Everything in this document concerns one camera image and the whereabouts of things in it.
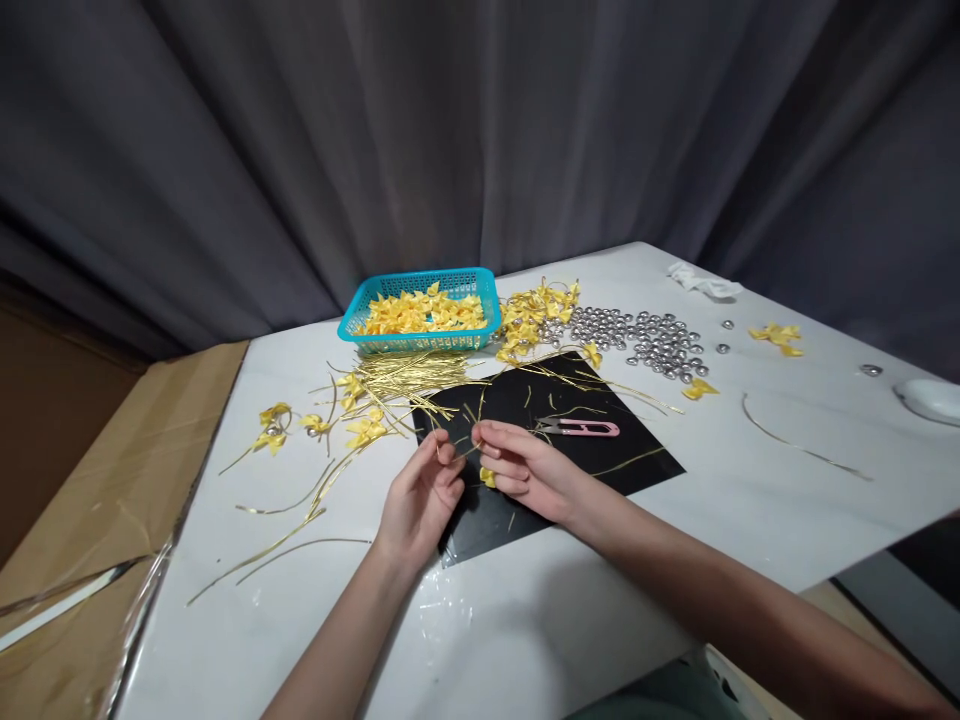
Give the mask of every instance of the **blue basket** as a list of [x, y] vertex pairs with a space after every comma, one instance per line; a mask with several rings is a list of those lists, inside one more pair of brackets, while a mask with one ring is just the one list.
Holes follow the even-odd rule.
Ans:
[[[483, 316], [487, 327], [482, 330], [457, 330], [455, 332], [406, 333], [400, 335], [355, 335], [370, 317], [370, 301], [377, 299], [377, 293], [384, 297], [400, 297], [406, 290], [409, 293], [427, 288], [440, 281], [440, 290], [446, 290], [449, 297], [461, 300], [467, 295], [479, 295]], [[341, 340], [356, 343], [366, 353], [375, 352], [412, 352], [417, 350], [478, 350], [490, 340], [490, 336], [500, 329], [500, 300], [497, 298], [497, 285], [493, 273], [486, 268], [459, 268], [457, 270], [436, 270], [434, 272], [397, 273], [395, 275], [375, 275], [368, 278], [357, 289], [350, 307], [347, 308], [337, 334]]]

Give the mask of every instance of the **black cutting mat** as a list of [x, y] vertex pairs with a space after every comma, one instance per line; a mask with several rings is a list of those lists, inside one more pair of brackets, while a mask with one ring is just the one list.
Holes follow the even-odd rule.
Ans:
[[[577, 377], [577, 371], [589, 372], [597, 377], [575, 353], [549, 358], [532, 367], [536, 366], [573, 378]], [[438, 405], [460, 410], [452, 420], [440, 416], [435, 418], [437, 425], [449, 431], [451, 441], [459, 441], [457, 449], [460, 453], [472, 447], [469, 436], [473, 423], [463, 406], [468, 405], [476, 415], [481, 392], [482, 385], [462, 385], [441, 390], [431, 398]], [[524, 407], [528, 395], [530, 400]], [[578, 390], [556, 378], [525, 370], [504, 372], [487, 387], [482, 419], [501, 420], [532, 429], [536, 427], [536, 418], [560, 414], [576, 406], [601, 410], [606, 414], [578, 409], [564, 417], [603, 420], [616, 423], [620, 428], [620, 435], [615, 438], [550, 436], [558, 450], [590, 474], [609, 470], [660, 447], [657, 439], [614, 393]], [[422, 442], [433, 425], [422, 410], [414, 411], [413, 417], [418, 439]], [[680, 463], [669, 452], [661, 450], [625, 468], [601, 475], [599, 480], [622, 495], [632, 495], [683, 472]], [[500, 491], [483, 485], [480, 482], [479, 451], [467, 457], [462, 477], [466, 490], [446, 532], [440, 538], [440, 557], [444, 567], [482, 555], [553, 524]]]

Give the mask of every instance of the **pink scissors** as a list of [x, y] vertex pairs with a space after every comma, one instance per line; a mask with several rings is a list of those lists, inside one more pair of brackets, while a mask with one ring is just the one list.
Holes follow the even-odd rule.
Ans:
[[[551, 435], [584, 435], [586, 437], [616, 437], [620, 434], [620, 428], [614, 423], [601, 422], [599, 420], [574, 420], [573, 418], [537, 418], [540, 432], [550, 433]], [[571, 425], [570, 428], [562, 428], [561, 425]]]

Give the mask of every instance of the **white dish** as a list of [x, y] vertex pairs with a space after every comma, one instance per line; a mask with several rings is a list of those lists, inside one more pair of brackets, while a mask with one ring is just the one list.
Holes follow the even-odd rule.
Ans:
[[893, 391], [917, 415], [960, 426], [960, 385], [938, 380], [907, 380]]

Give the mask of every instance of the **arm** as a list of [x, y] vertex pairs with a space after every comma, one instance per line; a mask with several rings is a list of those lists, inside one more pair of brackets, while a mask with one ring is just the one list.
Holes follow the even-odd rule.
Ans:
[[390, 486], [380, 530], [263, 720], [352, 718], [414, 581], [463, 494], [463, 458], [445, 430], [420, 444]]
[[483, 421], [497, 487], [619, 568], [804, 717], [956, 717], [896, 661], [736, 560], [637, 507], [515, 426]]

